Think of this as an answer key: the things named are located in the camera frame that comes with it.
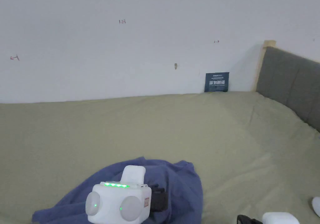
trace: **bed mattress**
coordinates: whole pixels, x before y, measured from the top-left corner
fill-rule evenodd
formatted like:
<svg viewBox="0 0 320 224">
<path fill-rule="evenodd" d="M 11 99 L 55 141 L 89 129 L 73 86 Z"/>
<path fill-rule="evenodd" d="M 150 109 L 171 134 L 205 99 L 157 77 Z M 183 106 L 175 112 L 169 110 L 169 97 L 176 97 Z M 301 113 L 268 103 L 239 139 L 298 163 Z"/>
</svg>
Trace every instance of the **bed mattress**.
<svg viewBox="0 0 320 224">
<path fill-rule="evenodd" d="M 27 223 L 99 169 L 144 156 L 194 163 L 202 223 L 268 211 L 319 223 L 319 137 L 256 92 L 0 104 L 0 212 Z"/>
</svg>

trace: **upholstered headboard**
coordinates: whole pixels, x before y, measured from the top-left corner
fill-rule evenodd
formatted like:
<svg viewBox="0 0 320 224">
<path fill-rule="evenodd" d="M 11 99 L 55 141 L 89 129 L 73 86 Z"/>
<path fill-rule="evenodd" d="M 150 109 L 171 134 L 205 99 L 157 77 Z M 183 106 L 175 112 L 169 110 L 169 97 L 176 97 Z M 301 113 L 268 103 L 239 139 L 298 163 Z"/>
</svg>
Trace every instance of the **upholstered headboard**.
<svg viewBox="0 0 320 224">
<path fill-rule="evenodd" d="M 256 91 L 288 106 L 320 131 L 320 63 L 276 47 L 264 48 Z"/>
</svg>

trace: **green led light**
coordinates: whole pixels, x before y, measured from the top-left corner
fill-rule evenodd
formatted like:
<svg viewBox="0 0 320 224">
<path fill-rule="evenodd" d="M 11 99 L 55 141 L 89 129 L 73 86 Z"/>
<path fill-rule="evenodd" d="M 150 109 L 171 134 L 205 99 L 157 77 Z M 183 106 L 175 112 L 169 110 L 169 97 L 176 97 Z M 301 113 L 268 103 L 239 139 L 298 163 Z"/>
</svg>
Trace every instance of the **green led light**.
<svg viewBox="0 0 320 224">
<path fill-rule="evenodd" d="M 104 185 L 105 185 L 105 186 L 122 187 L 122 188 L 130 187 L 130 186 L 128 186 L 128 185 L 121 185 L 121 184 L 108 183 L 108 182 L 106 182 Z"/>
</svg>

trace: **dark blue card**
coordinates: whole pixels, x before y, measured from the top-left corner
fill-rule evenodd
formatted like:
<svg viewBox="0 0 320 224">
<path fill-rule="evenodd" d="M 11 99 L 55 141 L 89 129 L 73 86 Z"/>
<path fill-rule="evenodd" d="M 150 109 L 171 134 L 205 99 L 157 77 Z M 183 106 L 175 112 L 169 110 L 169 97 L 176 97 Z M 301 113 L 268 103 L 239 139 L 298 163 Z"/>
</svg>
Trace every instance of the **dark blue card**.
<svg viewBox="0 0 320 224">
<path fill-rule="evenodd" d="M 207 73 L 205 74 L 204 92 L 224 91 L 229 88 L 229 73 Z"/>
</svg>

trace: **wall mark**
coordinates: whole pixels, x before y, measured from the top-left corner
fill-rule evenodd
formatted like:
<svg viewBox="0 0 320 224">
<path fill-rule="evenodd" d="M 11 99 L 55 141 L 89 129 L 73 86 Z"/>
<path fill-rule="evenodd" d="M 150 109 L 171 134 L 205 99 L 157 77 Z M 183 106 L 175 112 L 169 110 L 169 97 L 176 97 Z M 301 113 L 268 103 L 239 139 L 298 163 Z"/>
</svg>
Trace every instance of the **wall mark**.
<svg viewBox="0 0 320 224">
<path fill-rule="evenodd" d="M 12 56 L 10 56 L 10 59 L 11 59 L 11 60 L 14 60 L 15 58 L 17 58 L 17 59 L 18 59 L 18 61 L 20 61 L 20 60 L 19 60 L 18 55 L 17 55 L 16 57 L 12 57 Z"/>
</svg>

